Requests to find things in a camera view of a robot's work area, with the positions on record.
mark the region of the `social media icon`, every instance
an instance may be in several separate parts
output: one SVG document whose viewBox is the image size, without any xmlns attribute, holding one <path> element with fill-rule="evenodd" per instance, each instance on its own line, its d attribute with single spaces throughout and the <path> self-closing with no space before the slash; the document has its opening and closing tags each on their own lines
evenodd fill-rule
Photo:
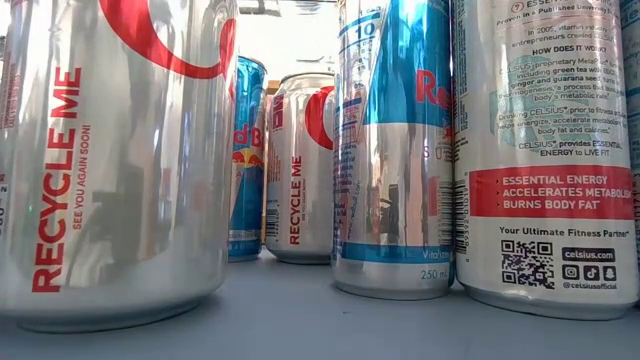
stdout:
<svg viewBox="0 0 640 360">
<path fill-rule="evenodd" d="M 600 281 L 600 268 L 597 265 L 585 265 L 582 271 L 585 280 Z"/>
<path fill-rule="evenodd" d="M 578 265 L 562 265 L 562 278 L 580 280 L 580 267 Z"/>
<path fill-rule="evenodd" d="M 615 266 L 603 266 L 602 273 L 604 275 L 604 281 L 616 281 L 618 280 L 618 275 L 616 274 Z"/>
</svg>

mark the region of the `white table surface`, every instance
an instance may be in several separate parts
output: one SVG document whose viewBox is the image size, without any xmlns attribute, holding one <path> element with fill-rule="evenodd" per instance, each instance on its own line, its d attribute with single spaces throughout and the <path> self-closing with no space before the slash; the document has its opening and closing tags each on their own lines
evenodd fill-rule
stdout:
<svg viewBox="0 0 640 360">
<path fill-rule="evenodd" d="M 126 330 L 34 334 L 0 321 L 0 360 L 626 360 L 640 359 L 640 311 L 609 322 L 500 310 L 451 295 L 362 298 L 332 287 L 328 266 L 231 264 L 196 310 Z"/>
</svg>

